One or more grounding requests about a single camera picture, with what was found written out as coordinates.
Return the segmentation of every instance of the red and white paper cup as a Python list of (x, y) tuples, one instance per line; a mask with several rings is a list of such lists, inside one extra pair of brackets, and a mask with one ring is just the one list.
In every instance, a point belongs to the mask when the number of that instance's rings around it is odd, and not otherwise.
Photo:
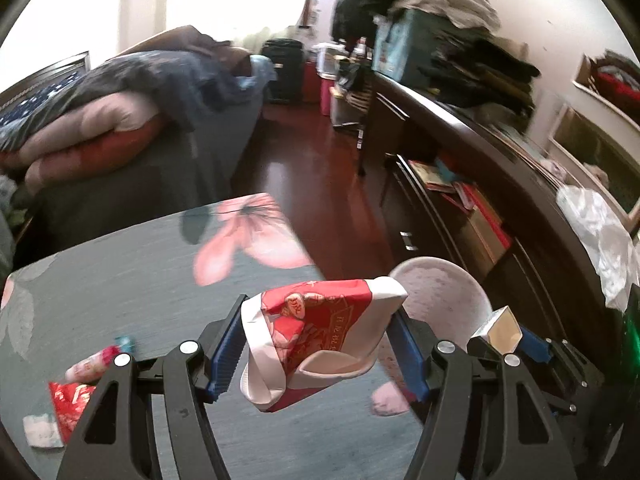
[(277, 412), (365, 374), (406, 296), (383, 276), (297, 283), (246, 300), (241, 317), (250, 353), (242, 393), (262, 412)]

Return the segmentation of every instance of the wooden floor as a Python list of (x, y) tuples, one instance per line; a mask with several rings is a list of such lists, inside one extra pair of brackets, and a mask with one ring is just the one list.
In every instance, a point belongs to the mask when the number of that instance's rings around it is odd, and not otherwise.
[(334, 132), (318, 105), (268, 105), (232, 189), (270, 193), (326, 279), (375, 278), (386, 274), (391, 255), (356, 157), (355, 138)]

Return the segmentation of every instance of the teal box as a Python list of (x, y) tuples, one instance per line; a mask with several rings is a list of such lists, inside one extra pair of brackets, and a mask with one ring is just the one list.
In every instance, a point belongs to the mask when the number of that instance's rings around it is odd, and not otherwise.
[(457, 28), (445, 16), (419, 9), (407, 9), (394, 21), (378, 26), (373, 53), (373, 70), (412, 88), (427, 89), (430, 77), (418, 67), (432, 68), (432, 55), (446, 36), (476, 40), (491, 36), (485, 28)]

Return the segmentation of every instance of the suitcase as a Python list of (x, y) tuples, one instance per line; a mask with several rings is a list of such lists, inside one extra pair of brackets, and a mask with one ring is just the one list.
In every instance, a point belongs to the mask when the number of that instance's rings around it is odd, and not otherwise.
[(302, 43), (296, 40), (269, 40), (262, 51), (273, 62), (277, 81), (269, 83), (271, 103), (292, 103), (302, 100), (305, 55)]
[(432, 54), (446, 41), (487, 38), (485, 28), (457, 28), (445, 16), (419, 9), (407, 9), (395, 21), (385, 20), (378, 27), (373, 70), (402, 85), (428, 89), (431, 78), (418, 70), (432, 68)]

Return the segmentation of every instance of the metal screw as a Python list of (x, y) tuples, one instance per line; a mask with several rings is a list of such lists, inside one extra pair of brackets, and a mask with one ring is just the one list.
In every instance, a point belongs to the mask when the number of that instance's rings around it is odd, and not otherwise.
[(195, 341), (185, 341), (180, 345), (180, 352), (183, 354), (193, 354), (198, 351), (198, 343)]
[(509, 366), (516, 367), (520, 365), (520, 358), (514, 354), (507, 354), (504, 356), (504, 362)]
[(126, 366), (131, 362), (131, 356), (129, 354), (118, 354), (113, 360), (113, 364), (116, 366)]
[(440, 341), (436, 348), (443, 354), (453, 354), (456, 346), (451, 341)]

